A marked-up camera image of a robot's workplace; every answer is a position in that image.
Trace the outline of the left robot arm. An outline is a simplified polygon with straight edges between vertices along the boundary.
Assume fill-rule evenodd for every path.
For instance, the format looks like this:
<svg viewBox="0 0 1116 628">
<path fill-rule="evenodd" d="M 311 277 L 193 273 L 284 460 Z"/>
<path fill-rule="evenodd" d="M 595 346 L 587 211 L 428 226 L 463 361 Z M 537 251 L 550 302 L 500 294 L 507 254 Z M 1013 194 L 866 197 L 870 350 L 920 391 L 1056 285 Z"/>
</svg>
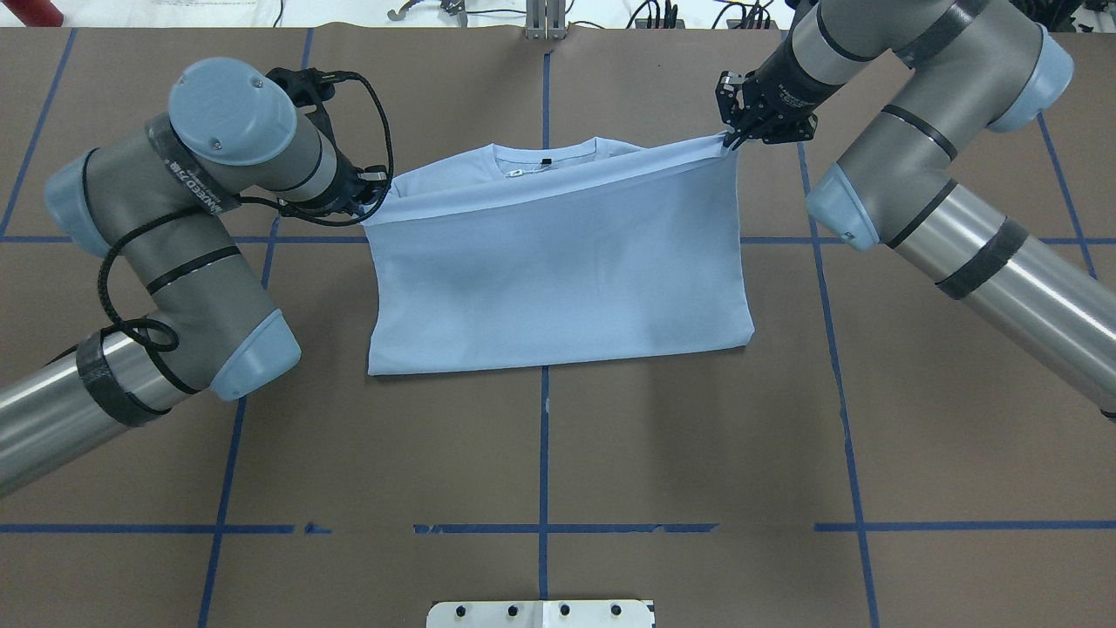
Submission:
<svg viewBox="0 0 1116 628">
<path fill-rule="evenodd" d="M 108 325 L 3 389 L 3 495 L 210 390 L 235 400 L 275 381 L 300 345 L 221 215 L 258 202 L 348 228 L 378 211 L 394 163 L 355 167 L 324 103 L 358 73 L 206 58 L 184 69 L 143 131 L 56 172 L 45 206 L 100 260 Z M 270 199 L 246 195 L 263 189 Z"/>
</svg>

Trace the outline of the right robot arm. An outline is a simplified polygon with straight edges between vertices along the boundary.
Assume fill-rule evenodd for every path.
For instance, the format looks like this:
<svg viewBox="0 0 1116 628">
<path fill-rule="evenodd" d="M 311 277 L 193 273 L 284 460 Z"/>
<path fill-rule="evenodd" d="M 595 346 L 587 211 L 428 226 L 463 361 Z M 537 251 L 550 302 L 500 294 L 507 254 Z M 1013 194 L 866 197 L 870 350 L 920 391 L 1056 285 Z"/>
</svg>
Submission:
<svg viewBox="0 0 1116 628">
<path fill-rule="evenodd" d="M 811 141 L 818 108 L 893 54 L 908 80 L 806 195 L 847 245 L 889 247 L 1113 417 L 1113 292 L 954 178 L 983 133 L 1019 131 L 1072 56 L 1009 1 L 804 1 L 753 71 L 715 85 L 725 146 Z"/>
</svg>

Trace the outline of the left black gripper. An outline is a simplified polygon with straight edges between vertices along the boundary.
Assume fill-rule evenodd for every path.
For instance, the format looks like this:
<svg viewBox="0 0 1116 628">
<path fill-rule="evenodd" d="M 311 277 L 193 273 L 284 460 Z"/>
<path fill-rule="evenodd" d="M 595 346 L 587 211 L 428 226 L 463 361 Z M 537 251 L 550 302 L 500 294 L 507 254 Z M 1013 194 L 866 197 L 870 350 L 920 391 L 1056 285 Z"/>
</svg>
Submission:
<svg viewBox="0 0 1116 628">
<path fill-rule="evenodd" d="M 307 113 L 315 126 L 330 126 L 330 113 L 324 103 L 336 95 L 336 84 L 341 83 L 339 73 L 324 73 L 317 68 L 287 69 L 272 68 L 264 74 L 290 98 L 296 108 L 311 107 Z M 388 167 L 355 168 L 345 178 L 345 209 L 368 210 L 381 202 L 391 187 Z"/>
</svg>

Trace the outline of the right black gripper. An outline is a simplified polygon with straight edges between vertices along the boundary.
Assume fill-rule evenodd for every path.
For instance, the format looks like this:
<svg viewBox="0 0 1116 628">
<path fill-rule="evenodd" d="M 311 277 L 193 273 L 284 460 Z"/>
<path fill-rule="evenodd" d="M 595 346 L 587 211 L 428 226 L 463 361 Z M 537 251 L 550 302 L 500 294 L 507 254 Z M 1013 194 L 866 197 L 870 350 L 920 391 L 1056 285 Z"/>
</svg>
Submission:
<svg viewBox="0 0 1116 628">
<path fill-rule="evenodd" d="M 723 147 L 729 151 L 738 151 L 745 141 L 768 146 L 812 141 L 817 131 L 818 118 L 812 112 L 781 102 L 773 84 L 762 83 L 757 73 L 722 73 L 715 100 L 725 124 Z"/>
</svg>

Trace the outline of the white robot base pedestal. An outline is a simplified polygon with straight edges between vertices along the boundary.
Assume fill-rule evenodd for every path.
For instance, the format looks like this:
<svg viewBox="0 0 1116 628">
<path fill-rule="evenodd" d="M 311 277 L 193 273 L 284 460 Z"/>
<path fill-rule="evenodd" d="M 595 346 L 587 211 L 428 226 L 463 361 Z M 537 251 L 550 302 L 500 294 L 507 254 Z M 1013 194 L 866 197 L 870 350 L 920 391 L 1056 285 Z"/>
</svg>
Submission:
<svg viewBox="0 0 1116 628">
<path fill-rule="evenodd" d="M 426 627 L 655 627 L 654 603 L 638 599 L 444 601 Z"/>
</svg>

